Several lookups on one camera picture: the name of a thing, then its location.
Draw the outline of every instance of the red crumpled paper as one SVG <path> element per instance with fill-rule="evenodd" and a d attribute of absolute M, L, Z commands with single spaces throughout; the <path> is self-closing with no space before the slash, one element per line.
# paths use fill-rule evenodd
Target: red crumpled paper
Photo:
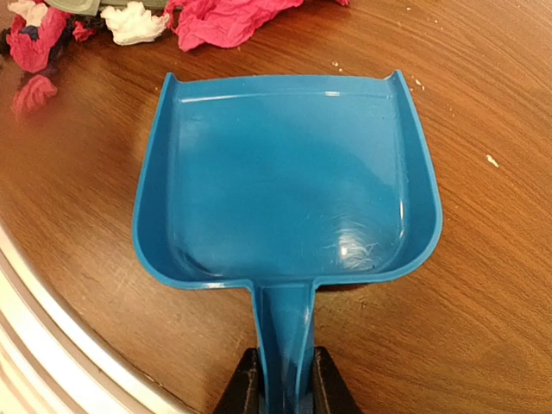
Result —
<path fill-rule="evenodd" d="M 167 27 L 179 37 L 179 47 L 188 51 L 210 43 L 236 47 L 280 11 L 297 7 L 304 0 L 169 0 Z M 182 6 L 179 24 L 173 27 L 173 12 Z"/>
<path fill-rule="evenodd" d="M 60 38 L 70 16 L 64 11 L 50 7 L 38 29 L 38 41 L 32 41 L 27 34 L 19 33 L 19 30 L 25 27 L 25 19 L 15 17 L 11 34 L 6 37 L 6 41 L 10 45 L 11 56 L 21 69 L 37 73 L 47 66 L 50 49 Z"/>
<path fill-rule="evenodd" d="M 75 29 L 72 35 L 76 41 L 87 41 L 91 36 L 96 34 L 94 28 L 85 28 L 82 22 L 75 22 Z"/>
<path fill-rule="evenodd" d="M 57 93 L 58 88 L 50 79 L 42 75 L 33 76 L 14 96 L 12 110 L 17 116 L 30 114 L 44 106 L 47 99 Z"/>

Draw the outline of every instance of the white crumpled paper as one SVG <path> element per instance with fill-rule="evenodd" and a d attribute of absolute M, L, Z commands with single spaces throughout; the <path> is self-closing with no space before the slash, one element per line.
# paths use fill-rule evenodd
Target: white crumpled paper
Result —
<path fill-rule="evenodd" d="M 142 2 L 129 2 L 125 9 L 120 10 L 109 6 L 100 16 L 113 33 L 113 41 L 121 46 L 154 41 L 163 33 L 169 20 L 167 15 L 152 16 L 151 10 L 146 10 Z"/>
<path fill-rule="evenodd" d="M 42 19 L 48 12 L 48 6 L 44 3 L 35 3 L 33 0 L 17 0 L 8 4 L 8 10 L 21 16 L 27 22 L 27 26 L 39 28 Z"/>

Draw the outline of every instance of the dustpan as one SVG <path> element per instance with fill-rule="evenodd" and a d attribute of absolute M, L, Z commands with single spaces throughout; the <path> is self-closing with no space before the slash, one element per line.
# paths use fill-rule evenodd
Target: dustpan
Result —
<path fill-rule="evenodd" d="M 441 229 L 400 72 L 167 75 L 136 196 L 135 250 L 169 286 L 252 292 L 267 413 L 309 406 L 316 289 L 404 276 Z"/>

